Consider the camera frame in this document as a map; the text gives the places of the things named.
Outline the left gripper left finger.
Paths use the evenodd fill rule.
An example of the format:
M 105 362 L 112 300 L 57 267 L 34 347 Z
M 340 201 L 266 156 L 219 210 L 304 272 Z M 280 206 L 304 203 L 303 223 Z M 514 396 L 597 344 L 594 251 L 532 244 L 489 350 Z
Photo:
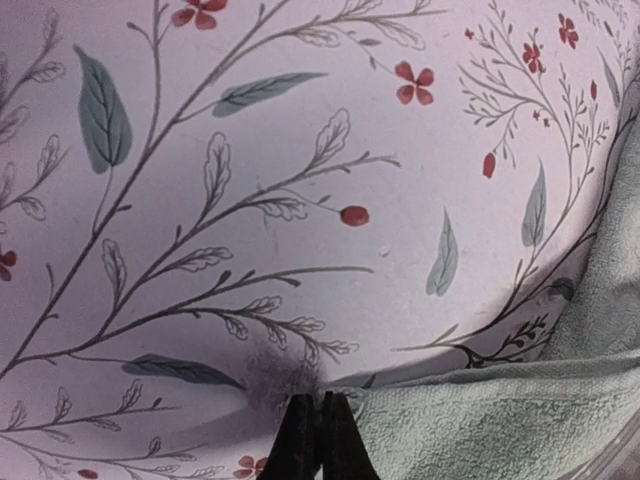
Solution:
M 262 470 L 262 479 L 314 479 L 319 470 L 315 437 L 313 397 L 310 394 L 293 395 Z

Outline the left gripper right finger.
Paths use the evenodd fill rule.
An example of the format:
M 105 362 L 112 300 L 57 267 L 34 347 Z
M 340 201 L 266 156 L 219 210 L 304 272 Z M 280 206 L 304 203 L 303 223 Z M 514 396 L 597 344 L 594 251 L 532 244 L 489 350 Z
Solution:
M 346 395 L 327 392 L 320 418 L 322 478 L 380 480 L 369 458 Z

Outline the light green towel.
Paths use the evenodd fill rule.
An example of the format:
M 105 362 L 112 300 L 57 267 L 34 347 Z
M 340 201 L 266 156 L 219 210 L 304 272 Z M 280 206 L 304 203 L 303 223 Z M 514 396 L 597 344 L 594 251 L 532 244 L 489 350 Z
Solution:
M 535 362 L 371 389 L 346 479 L 558 479 L 639 416 L 639 131 L 574 297 Z

